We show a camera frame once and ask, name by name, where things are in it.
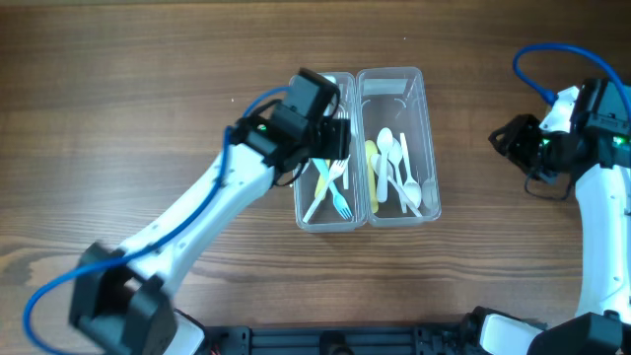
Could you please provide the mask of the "clear right plastic container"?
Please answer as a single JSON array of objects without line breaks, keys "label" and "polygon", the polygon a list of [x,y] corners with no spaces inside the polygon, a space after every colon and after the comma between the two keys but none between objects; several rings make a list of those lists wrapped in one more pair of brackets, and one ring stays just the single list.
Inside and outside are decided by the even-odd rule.
[{"label": "clear right plastic container", "polygon": [[424,78],[415,67],[357,76],[368,222],[411,227],[442,213]]}]

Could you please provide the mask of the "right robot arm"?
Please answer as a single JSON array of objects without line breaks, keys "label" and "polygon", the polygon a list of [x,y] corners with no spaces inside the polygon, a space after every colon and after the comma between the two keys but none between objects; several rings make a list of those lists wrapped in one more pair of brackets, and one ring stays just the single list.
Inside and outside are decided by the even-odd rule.
[{"label": "right robot arm", "polygon": [[520,114],[489,141],[527,178],[569,176],[583,232],[576,315],[549,329],[477,307],[460,324],[459,346],[489,354],[627,354],[630,351],[629,96],[607,79],[559,93],[543,120]]}]

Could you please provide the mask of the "yellow plastic spoon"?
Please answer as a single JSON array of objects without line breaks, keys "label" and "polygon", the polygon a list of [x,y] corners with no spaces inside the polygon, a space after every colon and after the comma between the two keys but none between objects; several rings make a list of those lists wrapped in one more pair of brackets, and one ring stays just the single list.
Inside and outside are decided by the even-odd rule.
[{"label": "yellow plastic spoon", "polygon": [[371,211],[376,214],[379,211],[379,202],[377,200],[377,184],[375,179],[375,171],[371,163],[371,157],[378,152],[377,145],[372,140],[365,141],[365,153],[367,161],[368,190],[371,204]]}]

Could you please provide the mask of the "yellow plastic fork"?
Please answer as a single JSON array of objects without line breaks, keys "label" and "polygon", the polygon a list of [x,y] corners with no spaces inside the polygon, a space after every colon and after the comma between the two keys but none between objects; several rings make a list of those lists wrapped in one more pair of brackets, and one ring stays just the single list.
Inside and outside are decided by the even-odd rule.
[{"label": "yellow plastic fork", "polygon": [[[330,166],[330,160],[324,160],[324,162],[325,162],[327,167]],[[323,185],[324,185],[326,180],[327,180],[327,177],[324,177],[322,175],[322,173],[320,173],[319,177],[318,177],[318,180],[317,180],[317,183],[316,183],[316,187],[315,187],[315,197],[317,197],[319,195],[319,193],[322,190]]]}]

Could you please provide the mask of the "clear white thin fork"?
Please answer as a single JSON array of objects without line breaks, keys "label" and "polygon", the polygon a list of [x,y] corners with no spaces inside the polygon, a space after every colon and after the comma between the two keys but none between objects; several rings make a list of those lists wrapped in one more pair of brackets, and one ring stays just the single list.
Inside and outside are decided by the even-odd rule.
[{"label": "clear white thin fork", "polygon": [[319,191],[317,197],[312,202],[309,210],[303,217],[304,223],[308,223],[311,220],[320,203],[324,200],[326,193],[330,190],[330,187],[334,185],[334,181],[337,178],[341,177],[346,171],[349,160],[334,160],[329,167],[325,165],[324,159],[313,159],[313,163],[320,174],[325,178],[325,183],[322,189]]}]

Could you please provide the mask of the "white spoon bowl down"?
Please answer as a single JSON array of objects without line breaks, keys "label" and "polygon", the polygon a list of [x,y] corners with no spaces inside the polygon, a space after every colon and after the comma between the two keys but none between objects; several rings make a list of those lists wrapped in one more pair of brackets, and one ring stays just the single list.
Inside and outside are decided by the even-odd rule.
[{"label": "white spoon bowl down", "polygon": [[421,186],[416,181],[416,179],[412,176],[410,157],[409,157],[409,151],[408,151],[405,134],[401,132],[399,138],[400,138],[400,146],[401,146],[401,151],[402,151],[403,163],[404,163],[405,172],[406,172],[406,179],[403,185],[403,190],[405,191],[407,197],[413,203],[413,205],[416,208],[418,208],[422,201]]}]

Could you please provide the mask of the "light blue plastic fork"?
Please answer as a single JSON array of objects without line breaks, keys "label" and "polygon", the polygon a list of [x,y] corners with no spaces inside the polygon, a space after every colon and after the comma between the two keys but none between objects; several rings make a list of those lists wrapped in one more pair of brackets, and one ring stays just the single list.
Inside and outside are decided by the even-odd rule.
[{"label": "light blue plastic fork", "polygon": [[338,214],[345,220],[351,219],[353,217],[351,209],[344,196],[338,191],[335,183],[330,187],[330,191],[333,196],[333,205]]}]

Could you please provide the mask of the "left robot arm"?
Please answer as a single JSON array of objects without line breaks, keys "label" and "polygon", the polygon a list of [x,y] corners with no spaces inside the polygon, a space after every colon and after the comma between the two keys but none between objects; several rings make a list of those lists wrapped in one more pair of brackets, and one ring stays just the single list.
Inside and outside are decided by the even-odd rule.
[{"label": "left robot arm", "polygon": [[107,354],[208,354],[204,326],[172,299],[197,258],[280,175],[310,158],[346,158],[350,122],[244,116],[220,155],[150,226],[76,268],[70,324]]}]

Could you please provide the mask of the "white spoon large bowl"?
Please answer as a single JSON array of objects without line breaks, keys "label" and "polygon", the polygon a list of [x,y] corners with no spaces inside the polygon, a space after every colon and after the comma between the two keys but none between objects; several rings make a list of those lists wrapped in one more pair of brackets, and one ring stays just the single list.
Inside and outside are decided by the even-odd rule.
[{"label": "white spoon large bowl", "polygon": [[384,199],[387,195],[387,154],[393,145],[393,136],[389,128],[384,127],[377,138],[377,146],[381,154],[381,164],[378,182],[378,197]]}]

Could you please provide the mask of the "white spoon long handle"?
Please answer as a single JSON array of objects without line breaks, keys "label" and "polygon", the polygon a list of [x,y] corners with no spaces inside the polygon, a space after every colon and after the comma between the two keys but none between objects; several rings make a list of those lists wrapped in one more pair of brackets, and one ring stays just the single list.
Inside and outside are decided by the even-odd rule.
[{"label": "white spoon long handle", "polygon": [[392,146],[388,153],[388,160],[392,163],[394,168],[394,177],[400,187],[403,187],[403,181],[400,173],[400,163],[402,161],[402,149],[400,143],[393,138]]}]

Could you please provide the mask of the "thick white spoon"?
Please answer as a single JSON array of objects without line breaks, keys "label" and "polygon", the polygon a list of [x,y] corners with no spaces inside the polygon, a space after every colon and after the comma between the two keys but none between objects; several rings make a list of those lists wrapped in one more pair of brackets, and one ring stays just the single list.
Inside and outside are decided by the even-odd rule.
[{"label": "thick white spoon", "polygon": [[[370,158],[372,168],[377,172],[377,175],[380,176],[381,171],[381,161],[382,156],[380,154],[373,154]],[[403,187],[400,183],[398,183],[394,178],[393,167],[390,163],[386,163],[386,173],[387,173],[387,181],[392,184],[394,189],[396,190],[399,201],[402,202],[416,217],[421,217],[419,209],[415,206],[415,204],[408,198],[407,194],[404,192]]]}]

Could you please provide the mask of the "white fork long handle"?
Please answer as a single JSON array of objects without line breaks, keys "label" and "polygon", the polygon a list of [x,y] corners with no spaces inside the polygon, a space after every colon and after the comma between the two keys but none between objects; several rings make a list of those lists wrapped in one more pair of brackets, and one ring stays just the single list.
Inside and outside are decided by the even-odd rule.
[{"label": "white fork long handle", "polygon": [[[341,111],[338,114],[338,118],[339,119],[345,119],[345,120],[349,120],[350,119],[350,114],[349,112],[343,107],[341,109]],[[345,190],[347,190],[349,188],[349,170],[346,169],[342,175],[342,184],[343,184],[343,188]]]}]

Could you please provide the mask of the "clear plastic container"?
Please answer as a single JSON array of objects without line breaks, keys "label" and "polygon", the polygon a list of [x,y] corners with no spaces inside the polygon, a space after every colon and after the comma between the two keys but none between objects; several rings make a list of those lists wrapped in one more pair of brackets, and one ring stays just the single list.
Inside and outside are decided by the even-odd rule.
[{"label": "clear plastic container", "polygon": [[357,76],[368,222],[411,227],[442,213],[424,78],[415,67]]},{"label": "clear plastic container", "polygon": [[365,196],[365,172],[361,166],[361,138],[363,136],[357,117],[358,92],[353,75],[344,72],[321,74],[340,91],[340,103],[331,104],[327,111],[334,112],[336,119],[350,121],[351,141],[349,159],[345,171],[327,187],[327,173],[322,173],[308,162],[301,176],[294,182],[295,215],[297,225],[308,233],[351,232],[367,221],[368,210]]}]

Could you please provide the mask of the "clear left plastic container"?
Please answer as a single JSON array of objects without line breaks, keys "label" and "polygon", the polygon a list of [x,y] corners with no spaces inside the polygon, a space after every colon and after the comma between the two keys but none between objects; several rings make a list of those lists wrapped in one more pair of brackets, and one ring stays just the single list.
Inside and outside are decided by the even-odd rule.
[{"label": "clear left plastic container", "polygon": [[345,171],[327,187],[327,173],[322,173],[308,162],[301,176],[294,182],[295,215],[297,225],[308,233],[351,232],[367,221],[368,210],[365,196],[365,172],[361,166],[361,138],[363,136],[357,117],[358,92],[353,75],[344,72],[321,74],[340,91],[340,103],[331,104],[327,111],[334,112],[336,119],[350,121],[351,141],[349,159]]}]

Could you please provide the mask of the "white fork tines down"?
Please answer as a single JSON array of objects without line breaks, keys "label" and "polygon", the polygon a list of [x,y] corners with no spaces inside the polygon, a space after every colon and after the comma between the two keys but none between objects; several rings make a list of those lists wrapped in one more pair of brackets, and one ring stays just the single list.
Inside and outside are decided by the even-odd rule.
[{"label": "white fork tines down", "polygon": [[304,174],[305,171],[309,168],[309,165],[311,164],[311,159],[307,160],[307,162],[304,164],[303,168],[301,169],[301,174]]}]

